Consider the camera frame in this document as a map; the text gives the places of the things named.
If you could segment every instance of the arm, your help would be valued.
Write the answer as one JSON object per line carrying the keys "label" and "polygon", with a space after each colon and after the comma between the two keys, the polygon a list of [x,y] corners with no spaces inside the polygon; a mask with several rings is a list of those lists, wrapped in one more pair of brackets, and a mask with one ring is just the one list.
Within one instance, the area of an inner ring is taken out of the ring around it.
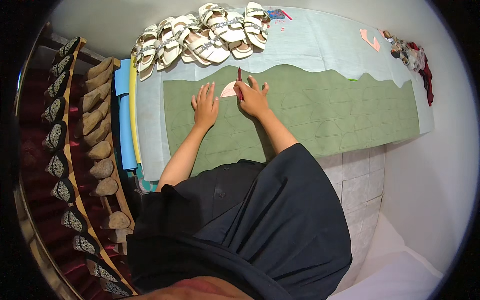
{"label": "arm", "polygon": [[297,139],[288,131],[288,129],[280,122],[275,114],[268,108],[267,93],[268,84],[262,91],[258,87],[258,83],[252,76],[248,76],[248,80],[252,87],[249,87],[244,82],[237,81],[235,86],[238,87],[243,94],[243,102],[240,107],[248,114],[256,117],[270,138],[270,142],[276,154],[298,143]]}
{"label": "arm", "polygon": [[200,143],[210,127],[215,124],[218,115],[218,97],[212,101],[215,82],[210,89],[208,89],[209,85],[210,83],[205,87],[202,85],[196,99],[195,95],[192,96],[195,125],[163,170],[156,192],[159,192],[165,184],[177,185],[186,180],[192,171]]}

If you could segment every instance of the person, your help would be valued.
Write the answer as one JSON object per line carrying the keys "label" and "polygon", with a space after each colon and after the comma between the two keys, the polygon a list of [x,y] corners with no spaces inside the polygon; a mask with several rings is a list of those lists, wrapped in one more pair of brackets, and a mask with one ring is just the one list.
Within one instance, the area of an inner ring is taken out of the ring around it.
{"label": "person", "polygon": [[319,300],[351,262],[348,227],[328,177],[268,107],[260,90],[236,82],[241,109],[264,127],[276,157],[240,160],[189,178],[215,123],[215,82],[192,96],[195,125],[156,192],[145,195],[128,264],[138,299]]}

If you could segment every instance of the black clothing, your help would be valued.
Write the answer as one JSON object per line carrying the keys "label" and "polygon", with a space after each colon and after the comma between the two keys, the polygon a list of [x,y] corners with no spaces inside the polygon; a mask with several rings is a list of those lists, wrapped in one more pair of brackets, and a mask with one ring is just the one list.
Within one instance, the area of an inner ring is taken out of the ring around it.
{"label": "black clothing", "polygon": [[301,144],[267,166],[222,165],[143,202],[127,247],[145,293],[214,276],[254,299],[326,299],[351,264],[340,201]]}

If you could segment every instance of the blue foam roll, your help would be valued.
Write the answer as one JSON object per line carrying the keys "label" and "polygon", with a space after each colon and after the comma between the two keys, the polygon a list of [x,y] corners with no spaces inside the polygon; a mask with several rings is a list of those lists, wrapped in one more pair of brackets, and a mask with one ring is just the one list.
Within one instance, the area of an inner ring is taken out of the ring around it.
{"label": "blue foam roll", "polygon": [[120,60],[120,69],[115,71],[115,93],[128,94],[130,86],[130,59]]}
{"label": "blue foam roll", "polygon": [[121,163],[124,170],[134,169],[137,167],[137,160],[133,149],[132,128],[130,126],[130,97],[128,95],[124,95],[120,99],[119,119]]}

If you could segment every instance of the pink cutout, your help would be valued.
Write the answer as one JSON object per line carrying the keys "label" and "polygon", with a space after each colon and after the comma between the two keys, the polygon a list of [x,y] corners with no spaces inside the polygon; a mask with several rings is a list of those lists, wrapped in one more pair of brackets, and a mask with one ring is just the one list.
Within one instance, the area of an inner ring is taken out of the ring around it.
{"label": "pink cutout", "polygon": [[373,47],[377,52],[380,51],[380,44],[377,41],[376,37],[373,37],[373,44],[367,39],[367,29],[360,29],[361,38],[367,42],[370,46]]}
{"label": "pink cutout", "polygon": [[237,93],[233,89],[233,86],[235,85],[235,81],[232,81],[231,83],[227,84],[225,88],[223,89],[222,93],[220,94],[220,98],[223,97],[230,97],[230,96],[236,96]]}

